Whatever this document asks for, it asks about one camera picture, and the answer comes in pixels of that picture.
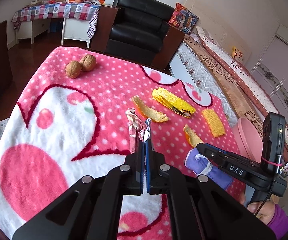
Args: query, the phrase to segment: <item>table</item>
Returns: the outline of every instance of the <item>table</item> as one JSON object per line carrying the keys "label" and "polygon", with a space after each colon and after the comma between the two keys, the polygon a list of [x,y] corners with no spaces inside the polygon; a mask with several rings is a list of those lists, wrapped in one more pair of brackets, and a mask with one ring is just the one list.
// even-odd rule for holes
{"label": "table", "polygon": [[90,3],[58,2],[18,10],[12,19],[16,30],[16,43],[18,39],[30,38],[33,44],[34,37],[45,30],[49,32],[51,18],[64,18],[62,44],[63,39],[74,39],[87,41],[87,48],[89,48],[90,38],[87,37],[87,30],[91,23],[95,23],[96,26],[97,18],[94,21],[93,17],[98,15],[96,13],[99,8],[99,5]]}

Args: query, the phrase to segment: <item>cable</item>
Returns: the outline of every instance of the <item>cable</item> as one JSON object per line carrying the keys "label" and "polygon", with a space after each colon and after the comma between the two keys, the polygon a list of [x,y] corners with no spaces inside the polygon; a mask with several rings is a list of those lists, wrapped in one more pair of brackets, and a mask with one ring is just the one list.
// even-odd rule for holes
{"label": "cable", "polygon": [[255,216],[257,216],[257,214],[260,212],[261,208],[262,208],[262,207],[264,206],[264,204],[266,203],[267,199],[271,196],[277,176],[278,176],[278,173],[275,173],[275,174],[274,174],[274,177],[273,177],[273,181],[272,181],[271,188],[270,188],[270,190],[269,190],[266,198],[263,200],[262,204],[260,205],[260,207],[259,207],[259,208],[257,209],[257,211],[255,212],[255,214],[254,214]]}

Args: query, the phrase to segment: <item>white table leg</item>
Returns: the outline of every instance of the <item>white table leg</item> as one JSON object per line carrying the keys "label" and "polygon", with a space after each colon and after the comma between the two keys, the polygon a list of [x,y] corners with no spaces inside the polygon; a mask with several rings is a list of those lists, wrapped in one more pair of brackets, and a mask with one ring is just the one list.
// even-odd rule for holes
{"label": "white table leg", "polygon": [[86,46],[87,49],[89,49],[89,44],[90,44],[90,38],[88,38],[88,41],[87,41],[87,46]]}
{"label": "white table leg", "polygon": [[64,21],[63,21],[63,31],[62,31],[62,45],[64,43],[64,32],[65,32],[65,25],[66,25],[66,18],[64,18]]}

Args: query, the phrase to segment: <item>purple glove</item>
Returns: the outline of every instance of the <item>purple glove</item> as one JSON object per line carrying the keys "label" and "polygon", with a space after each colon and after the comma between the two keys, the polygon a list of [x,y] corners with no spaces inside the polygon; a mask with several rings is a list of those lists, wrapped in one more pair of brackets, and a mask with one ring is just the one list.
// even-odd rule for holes
{"label": "purple glove", "polygon": [[196,148],[189,151],[187,154],[185,166],[192,170],[196,175],[206,175],[224,190],[231,186],[233,182],[231,176],[221,171],[218,167],[213,166],[212,163],[204,155],[201,155]]}

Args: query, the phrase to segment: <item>colorful cushion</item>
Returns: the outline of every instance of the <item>colorful cushion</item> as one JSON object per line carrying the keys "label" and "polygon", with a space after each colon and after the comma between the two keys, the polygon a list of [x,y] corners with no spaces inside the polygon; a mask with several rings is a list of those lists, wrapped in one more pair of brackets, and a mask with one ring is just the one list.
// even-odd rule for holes
{"label": "colorful cushion", "polygon": [[232,57],[239,63],[243,63],[244,54],[235,46],[233,46]]}
{"label": "colorful cushion", "polygon": [[174,25],[184,33],[190,33],[199,17],[191,13],[185,6],[176,3],[175,11],[168,23]]}

